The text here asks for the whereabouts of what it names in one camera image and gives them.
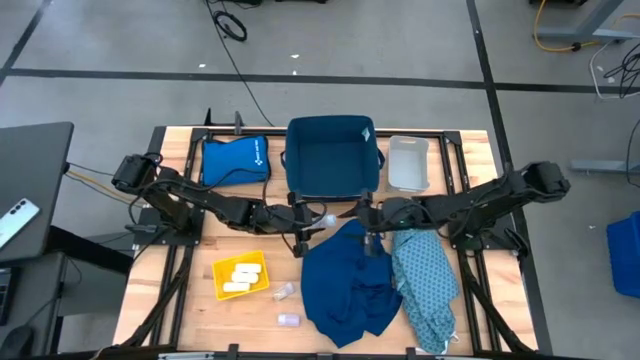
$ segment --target light blue patterned cloth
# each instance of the light blue patterned cloth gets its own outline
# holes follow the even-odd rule
[[[432,354],[447,350],[455,336],[449,303],[458,283],[435,231],[396,231],[391,252],[396,288],[420,347]]]

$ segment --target navy blue cloth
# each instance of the navy blue cloth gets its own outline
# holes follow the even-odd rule
[[[302,262],[301,292],[307,318],[337,347],[359,340],[364,331],[382,334],[402,297],[392,287],[391,256],[380,236],[368,257],[358,220],[346,223],[330,239],[313,248]]]
[[[352,197],[378,189],[384,157],[378,158],[376,131],[366,116],[293,119],[285,151],[287,185],[303,197]]]
[[[205,141],[202,147],[202,180],[205,185],[225,186],[268,180],[268,140],[265,136],[248,136],[228,143],[210,140]]]

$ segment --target black desk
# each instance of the black desk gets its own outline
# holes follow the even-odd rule
[[[62,181],[73,124],[0,129],[0,215],[28,198],[40,214],[0,251],[0,262],[42,255]]]
[[[130,256],[51,225],[72,133],[68,122],[0,129],[0,215],[22,198],[40,208],[37,217],[0,249],[0,267],[21,269],[8,322],[0,326],[0,342],[56,297],[30,323],[32,355],[57,349],[66,256],[122,274],[128,274],[132,263]]]
[[[7,265],[62,251],[127,274],[129,256],[51,226],[72,133],[73,124],[69,122],[0,129],[0,214],[22,198],[40,208],[36,218],[0,249],[0,263]]]
[[[47,301],[61,294],[65,271],[65,259],[61,253],[48,254],[22,263],[9,319],[0,326],[0,342],[14,328],[24,325]],[[56,320],[60,301],[44,307],[29,324],[33,329],[33,355],[56,351],[59,333]]]

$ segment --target blue bin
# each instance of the blue bin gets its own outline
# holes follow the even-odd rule
[[[607,226],[607,240],[616,291],[640,297],[640,211]]]
[[[366,116],[293,119],[285,149],[282,165],[289,190],[303,198],[344,201],[378,189],[384,156],[373,121]]]

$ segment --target concrete floor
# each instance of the concrete floor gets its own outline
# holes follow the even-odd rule
[[[542,24],[575,24],[596,2],[549,8]],[[0,0],[0,63],[40,4]],[[589,85],[587,62],[597,48],[542,52],[530,35],[536,9],[526,1],[476,5],[496,82]],[[253,10],[228,7],[249,29],[246,43],[228,42],[246,74],[461,80],[480,87],[483,81],[465,0],[266,0]],[[628,12],[640,12],[640,5],[626,1],[606,24]],[[622,28],[640,33],[640,22],[628,20]],[[635,43],[612,47],[597,65],[617,66]],[[233,73],[199,0],[54,0],[13,68]],[[154,126],[201,123],[208,107],[214,122],[231,121],[238,110],[246,123],[264,124],[237,82],[9,75],[0,86],[0,127],[72,121],[70,161],[108,171],[124,155],[144,151]],[[251,88],[276,125],[298,116],[347,113],[368,115],[379,127],[484,129],[500,160],[484,90],[269,82]],[[623,159],[640,116],[633,98],[602,102],[592,94],[499,91],[498,100],[516,167],[535,160],[566,166],[575,158]],[[563,201],[525,209],[553,351],[635,358],[640,300],[613,289],[605,229],[638,210],[638,189],[620,176],[565,175],[573,188]],[[125,210],[63,181],[54,223],[82,236],[120,232],[128,222]],[[113,247],[129,248],[130,239]],[[65,320],[60,350],[108,345],[115,328],[124,279],[88,266],[83,272],[86,286],[109,284],[110,296],[99,297],[100,314]],[[66,301],[71,314],[82,312],[86,300]],[[81,333],[92,335],[78,342],[74,335]]]

